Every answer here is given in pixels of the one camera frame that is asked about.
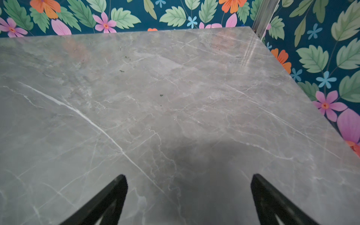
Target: pink flower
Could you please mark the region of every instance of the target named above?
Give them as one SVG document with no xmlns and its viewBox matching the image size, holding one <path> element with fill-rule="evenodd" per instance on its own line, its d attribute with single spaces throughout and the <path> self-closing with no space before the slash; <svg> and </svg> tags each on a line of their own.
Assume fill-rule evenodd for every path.
<svg viewBox="0 0 360 225">
<path fill-rule="evenodd" d="M 342 102 L 333 103 L 338 98 L 337 91 L 330 92 L 326 99 L 324 93 L 320 91 L 317 91 L 315 96 L 318 99 L 318 102 L 313 101 L 312 103 L 314 106 L 319 109 L 322 115 L 325 115 L 326 113 L 327 118 L 333 122 L 336 122 L 337 120 L 337 115 L 333 110 L 344 111 L 347 108 L 347 106 Z"/>
<path fill-rule="evenodd" d="M 234 13 L 226 21 L 225 27 L 235 27 L 237 23 L 238 23 L 238 18 L 236 16 L 236 13 Z M 219 24 L 219 23 L 208 24 L 208 25 L 206 25 L 206 27 L 204 27 L 204 26 L 205 26 L 205 24 L 203 22 L 201 22 L 199 24 L 200 29 L 204 29 L 204 28 L 220 28 L 220 27 L 222 27 L 222 25 Z"/>
<path fill-rule="evenodd" d="M 23 37 L 22 34 L 27 34 L 27 31 L 23 28 L 16 27 L 16 23 L 12 18 L 7 19 L 8 22 L 5 22 L 3 18 L 0 18 L 0 31 L 8 32 L 9 37 Z"/>
<path fill-rule="evenodd" d="M 57 35 L 71 35 L 71 30 L 59 19 L 52 19 L 51 26 Z"/>
<path fill-rule="evenodd" d="M 337 125 L 342 138 L 360 157 L 360 116 L 351 109 L 342 112 Z"/>
<path fill-rule="evenodd" d="M 97 31 L 104 30 L 104 33 L 109 33 L 109 31 L 111 33 L 116 33 L 116 30 L 114 28 L 112 28 L 112 27 L 116 26 L 116 22 L 113 20 L 110 20 L 108 22 L 108 16 L 106 15 L 106 13 L 104 13 L 104 12 L 101 13 L 102 19 L 100 19 L 100 17 L 98 17 L 96 15 L 93 15 L 93 18 L 96 22 L 99 23 L 95 26 L 95 30 L 97 30 Z"/>
</svg>

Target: teal wallpaper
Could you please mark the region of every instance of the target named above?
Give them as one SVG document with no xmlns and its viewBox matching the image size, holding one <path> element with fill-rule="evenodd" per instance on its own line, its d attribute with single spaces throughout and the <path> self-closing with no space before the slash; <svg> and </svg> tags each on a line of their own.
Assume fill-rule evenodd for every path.
<svg viewBox="0 0 360 225">
<path fill-rule="evenodd" d="M 263 42 L 360 157 L 360 1 L 281 0 Z"/>
<path fill-rule="evenodd" d="M 0 37 L 252 26 L 261 0 L 4 0 Z"/>
</svg>

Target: black object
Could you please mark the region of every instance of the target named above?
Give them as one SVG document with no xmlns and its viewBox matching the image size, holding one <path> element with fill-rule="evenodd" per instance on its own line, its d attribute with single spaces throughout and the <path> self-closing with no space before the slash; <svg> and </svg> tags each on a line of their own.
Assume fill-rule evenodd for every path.
<svg viewBox="0 0 360 225">
<path fill-rule="evenodd" d="M 117 225 L 127 188 L 125 176 L 119 175 L 60 225 L 93 225 L 101 216 L 100 225 Z"/>
<path fill-rule="evenodd" d="M 261 225 L 279 225 L 275 215 L 285 225 L 319 225 L 260 174 L 252 177 L 251 192 Z"/>
</svg>

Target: flower center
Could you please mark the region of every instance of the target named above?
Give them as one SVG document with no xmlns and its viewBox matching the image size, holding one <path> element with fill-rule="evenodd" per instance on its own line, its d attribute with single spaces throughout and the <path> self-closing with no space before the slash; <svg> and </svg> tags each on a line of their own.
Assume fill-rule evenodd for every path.
<svg viewBox="0 0 360 225">
<path fill-rule="evenodd" d="M 345 141 L 351 149 L 356 152 L 357 154 L 360 154 L 360 146 L 358 146 L 355 142 L 352 141 Z"/>
<path fill-rule="evenodd" d="M 323 109 L 328 109 L 328 108 L 329 108 L 329 104 L 325 102 L 324 104 L 321 105 L 321 107 L 322 107 Z"/>
</svg>

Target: green leaf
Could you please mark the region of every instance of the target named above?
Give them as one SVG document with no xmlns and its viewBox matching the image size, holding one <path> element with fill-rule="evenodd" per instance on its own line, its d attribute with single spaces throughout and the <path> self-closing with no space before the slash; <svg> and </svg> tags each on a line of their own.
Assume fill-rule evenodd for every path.
<svg viewBox="0 0 360 225">
<path fill-rule="evenodd" d="M 336 63 L 342 69 L 356 69 L 360 65 L 360 40 L 352 40 L 349 45 L 342 46 L 336 55 Z"/>
<path fill-rule="evenodd" d="M 134 24 L 141 23 L 138 17 L 131 15 L 129 10 L 123 11 L 123 8 L 118 10 L 113 8 L 111 10 L 111 19 L 116 22 L 116 26 L 120 29 L 129 29 L 129 27 L 134 27 Z"/>
<path fill-rule="evenodd" d="M 302 19 L 301 23 L 297 26 L 296 30 L 295 30 L 295 47 L 297 47 L 297 45 L 300 42 L 301 36 L 303 34 L 305 34 L 305 29 L 306 29 L 306 16 Z"/>
<path fill-rule="evenodd" d="M 16 24 L 26 30 L 31 30 L 34 27 L 34 23 L 31 22 L 31 18 L 26 14 L 25 7 L 20 7 L 17 0 L 4 1 L 5 12 L 16 22 Z"/>
<path fill-rule="evenodd" d="M 190 10 L 194 10 L 200 5 L 200 0 L 185 0 L 185 4 Z"/>
<path fill-rule="evenodd" d="M 49 18 L 48 16 L 43 12 L 39 13 L 36 11 L 36 9 L 30 7 L 30 16 L 34 20 L 34 23 L 36 23 L 39 28 L 46 33 L 46 29 L 49 28 Z"/>
<path fill-rule="evenodd" d="M 323 52 L 321 46 L 316 48 L 310 45 L 309 48 L 299 48 L 296 52 L 301 57 L 299 61 L 303 64 L 302 67 L 308 69 L 309 73 L 321 72 L 329 60 L 328 51 Z"/>
<path fill-rule="evenodd" d="M 329 4 L 329 0 L 316 0 L 312 12 L 316 13 L 316 18 L 320 23 L 325 19 L 325 7 Z"/>
<path fill-rule="evenodd" d="M 276 40 L 278 38 L 284 40 L 285 37 L 285 33 L 284 33 L 285 24 L 282 21 L 283 19 L 279 18 L 279 16 L 277 15 L 270 22 L 271 28 L 269 30 L 269 34 L 271 35 L 272 38 L 275 38 Z"/>
<path fill-rule="evenodd" d="M 304 14 L 313 1 L 314 0 L 303 0 L 302 2 L 300 2 L 299 7 L 297 7 L 292 13 L 290 13 L 289 17 L 295 17 L 297 15 Z"/>
<path fill-rule="evenodd" d="M 281 5 L 284 8 L 287 8 L 289 6 L 291 6 L 291 4 L 294 2 L 294 0 L 281 0 Z"/>
<path fill-rule="evenodd" d="M 202 22 L 208 23 L 214 18 L 218 2 L 216 0 L 205 0 L 201 3 L 201 10 L 199 11 L 199 18 Z"/>
<path fill-rule="evenodd" d="M 151 0 L 144 0 L 144 9 L 149 13 L 154 19 L 157 19 L 156 13 L 154 11 L 154 4 Z"/>
<path fill-rule="evenodd" d="M 168 26 L 180 27 L 186 21 L 185 11 L 180 6 L 178 8 L 172 6 L 171 8 L 165 10 L 166 13 L 160 17 L 159 21 L 167 23 Z"/>
<path fill-rule="evenodd" d="M 305 94 L 310 98 L 311 101 L 316 101 L 316 92 L 319 91 L 319 87 L 317 86 L 317 84 L 313 83 L 312 85 L 308 82 L 305 81 L 305 83 L 303 82 L 298 82 L 297 85 L 299 85 L 299 87 L 305 92 Z"/>
<path fill-rule="evenodd" d="M 260 4 L 261 4 L 261 0 L 255 0 L 251 2 L 250 18 L 252 20 L 255 20 L 257 11 L 259 11 Z"/>
<path fill-rule="evenodd" d="M 56 12 L 56 14 L 59 16 L 59 19 L 61 19 L 64 23 L 69 25 L 70 27 L 75 27 L 79 31 L 81 31 L 81 28 L 79 24 L 77 23 L 77 19 L 74 17 L 74 15 L 69 12 L 65 7 L 60 7 L 61 13 Z"/>
<path fill-rule="evenodd" d="M 354 73 L 351 78 L 346 76 L 341 80 L 339 94 L 349 102 L 360 102 L 360 71 Z"/>
<path fill-rule="evenodd" d="M 81 0 L 67 0 L 69 8 L 74 12 L 80 23 L 87 27 L 95 27 L 96 22 L 91 14 L 89 6 L 85 6 Z"/>
<path fill-rule="evenodd" d="M 342 11 L 339 15 L 338 22 L 333 23 L 331 34 L 337 41 L 351 38 L 359 32 L 360 27 L 360 1 L 354 1 L 349 8 Z"/>
<path fill-rule="evenodd" d="M 105 0 L 86 0 L 90 3 L 90 7 L 93 8 L 96 12 L 102 13 L 106 9 Z"/>
<path fill-rule="evenodd" d="M 250 14 L 250 7 L 249 7 L 249 3 L 245 2 L 243 7 L 239 7 L 238 9 L 238 17 L 239 20 L 242 20 L 243 23 L 245 24 L 248 15 Z"/>
</svg>

